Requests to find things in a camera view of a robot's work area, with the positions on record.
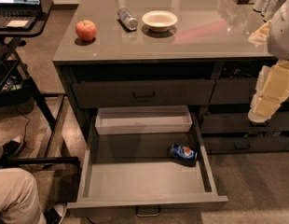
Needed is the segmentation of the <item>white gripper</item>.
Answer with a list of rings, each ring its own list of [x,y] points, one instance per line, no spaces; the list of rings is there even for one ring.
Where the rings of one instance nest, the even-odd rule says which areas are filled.
[[[264,65],[255,84],[248,119],[254,123],[266,122],[281,106],[275,102],[284,102],[288,97],[289,61],[278,60],[271,68]]]

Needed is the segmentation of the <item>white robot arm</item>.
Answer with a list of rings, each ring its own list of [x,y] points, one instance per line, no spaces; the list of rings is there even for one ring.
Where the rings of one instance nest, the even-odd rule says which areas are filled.
[[[268,53],[278,58],[273,66],[264,66],[259,72],[248,112],[251,122],[263,123],[289,98],[289,0],[248,41],[266,45]]]

